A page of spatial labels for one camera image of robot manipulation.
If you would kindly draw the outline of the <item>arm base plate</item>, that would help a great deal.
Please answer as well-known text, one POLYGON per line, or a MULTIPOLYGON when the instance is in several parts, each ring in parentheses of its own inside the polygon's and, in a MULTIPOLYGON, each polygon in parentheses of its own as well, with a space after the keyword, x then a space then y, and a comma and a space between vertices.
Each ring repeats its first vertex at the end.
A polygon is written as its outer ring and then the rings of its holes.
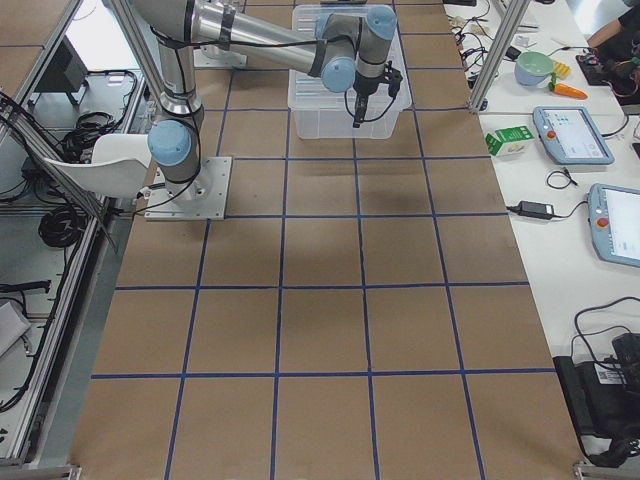
POLYGON ((149 221, 223 220, 226 213, 232 158, 206 157, 193 183, 183 186, 167 182, 161 169, 155 169, 153 183, 162 187, 151 190, 148 209, 143 211, 149 221))

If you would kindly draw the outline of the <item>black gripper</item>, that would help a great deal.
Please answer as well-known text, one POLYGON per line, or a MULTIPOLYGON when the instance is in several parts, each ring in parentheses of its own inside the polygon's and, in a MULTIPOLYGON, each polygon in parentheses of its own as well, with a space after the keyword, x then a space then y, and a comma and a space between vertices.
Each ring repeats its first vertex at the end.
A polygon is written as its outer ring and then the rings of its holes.
POLYGON ((367 72, 356 71, 353 88, 356 92, 354 104, 353 127, 359 128, 366 118, 366 97, 374 95, 380 84, 388 86, 388 96, 396 98, 399 93, 403 76, 392 66, 391 62, 376 65, 377 71, 369 75, 367 72))

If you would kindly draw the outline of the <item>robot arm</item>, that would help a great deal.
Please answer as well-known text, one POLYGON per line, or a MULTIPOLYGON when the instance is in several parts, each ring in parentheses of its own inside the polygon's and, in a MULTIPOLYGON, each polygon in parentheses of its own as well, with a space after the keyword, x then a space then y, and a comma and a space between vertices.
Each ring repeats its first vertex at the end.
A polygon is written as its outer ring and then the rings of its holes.
POLYGON ((403 77, 388 58, 397 17, 387 6, 365 16, 330 13, 313 35, 289 30, 208 1, 136 1, 160 52, 162 116, 148 136, 171 199, 200 200, 209 190, 200 141, 203 106, 196 91, 193 51, 214 46, 318 78, 323 86, 356 99, 347 109, 354 127, 367 122, 368 101, 380 85, 396 97, 403 77))

